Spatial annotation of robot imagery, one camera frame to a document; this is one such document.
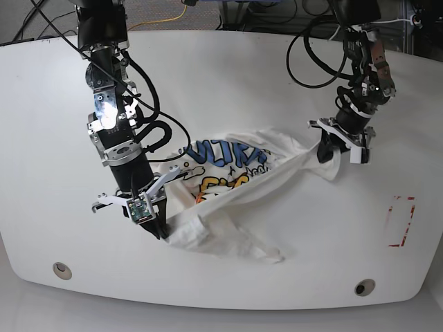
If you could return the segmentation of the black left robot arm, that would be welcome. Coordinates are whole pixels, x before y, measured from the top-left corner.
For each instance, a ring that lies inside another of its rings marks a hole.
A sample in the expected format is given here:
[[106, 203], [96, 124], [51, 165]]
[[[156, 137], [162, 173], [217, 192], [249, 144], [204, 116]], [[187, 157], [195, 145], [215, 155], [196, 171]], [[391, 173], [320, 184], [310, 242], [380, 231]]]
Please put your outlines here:
[[[322, 84], [305, 84], [293, 73], [289, 76], [296, 84], [308, 89], [326, 87], [337, 79], [347, 81], [347, 87], [336, 89], [337, 114], [311, 120], [309, 126], [321, 130], [316, 149], [319, 163], [330, 161], [336, 152], [349, 152], [351, 163], [364, 165], [370, 161], [370, 141], [376, 136], [368, 123], [378, 107], [396, 94], [383, 41], [375, 27], [381, 12], [377, 1], [329, 1], [328, 5], [331, 14], [313, 18], [296, 36], [303, 38], [310, 59], [330, 74], [331, 79]], [[312, 30], [324, 24], [337, 24], [343, 32], [343, 59], [338, 70], [324, 63], [309, 43]]]

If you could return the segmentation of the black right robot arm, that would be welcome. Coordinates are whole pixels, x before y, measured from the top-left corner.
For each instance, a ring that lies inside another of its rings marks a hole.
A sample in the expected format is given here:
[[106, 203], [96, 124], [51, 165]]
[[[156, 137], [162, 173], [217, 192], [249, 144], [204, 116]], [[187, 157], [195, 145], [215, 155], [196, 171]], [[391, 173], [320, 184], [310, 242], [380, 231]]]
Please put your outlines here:
[[170, 142], [170, 125], [159, 120], [160, 101], [146, 72], [130, 57], [123, 1], [74, 1], [78, 50], [90, 64], [85, 80], [93, 92], [94, 112], [87, 129], [102, 164], [118, 189], [93, 204], [97, 211], [120, 205], [125, 217], [157, 239], [170, 236], [165, 184], [182, 173], [171, 166], [155, 173], [147, 158]]

